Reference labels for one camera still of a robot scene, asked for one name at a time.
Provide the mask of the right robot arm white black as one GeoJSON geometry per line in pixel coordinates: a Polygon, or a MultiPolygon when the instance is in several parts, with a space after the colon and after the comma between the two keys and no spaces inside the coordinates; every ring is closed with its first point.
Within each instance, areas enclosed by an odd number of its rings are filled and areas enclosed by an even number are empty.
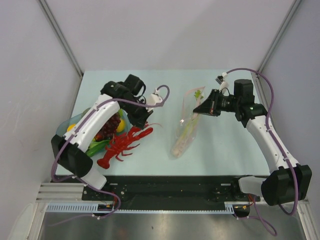
{"type": "Polygon", "coordinates": [[[231,112],[257,142],[269,168],[267,178],[242,176],[230,188],[231,196],[242,201],[248,194],[264,198],[270,206],[304,200],[310,185],[312,170],[301,165],[284,146],[267,117],[266,108],[255,102],[254,85],[250,79],[234,81],[233,94],[213,89],[193,112],[218,117],[231,112]]]}

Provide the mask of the red plastic lobster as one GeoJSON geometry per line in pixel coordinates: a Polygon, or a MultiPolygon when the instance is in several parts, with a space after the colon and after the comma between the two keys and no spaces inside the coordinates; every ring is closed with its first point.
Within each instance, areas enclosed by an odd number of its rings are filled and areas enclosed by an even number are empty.
{"type": "Polygon", "coordinates": [[[139,143],[137,145],[132,144],[150,135],[154,131],[152,125],[161,126],[159,123],[149,124],[147,122],[144,125],[144,129],[132,126],[127,133],[114,136],[113,139],[106,145],[106,152],[104,156],[96,161],[98,166],[100,166],[103,169],[109,169],[110,161],[112,158],[115,158],[116,160],[123,162],[123,160],[120,157],[132,155],[132,153],[125,153],[125,151],[130,151],[138,147],[140,145],[139,143]]]}

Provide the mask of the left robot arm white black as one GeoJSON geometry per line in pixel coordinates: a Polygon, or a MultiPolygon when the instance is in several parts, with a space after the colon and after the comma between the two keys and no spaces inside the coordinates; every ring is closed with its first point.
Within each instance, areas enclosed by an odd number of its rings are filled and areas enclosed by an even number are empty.
{"type": "Polygon", "coordinates": [[[86,155],[86,151],[94,136],[119,109],[127,113],[133,126],[144,128],[151,112],[139,102],[138,94],[145,89],[144,82],[132,74],[125,81],[106,83],[96,102],[75,127],[63,136],[56,134],[51,139],[55,157],[52,173],[55,174],[57,165],[61,165],[73,176],[92,186],[93,194],[98,199],[107,199],[111,188],[106,184],[107,179],[95,169],[93,160],[86,155]]]}

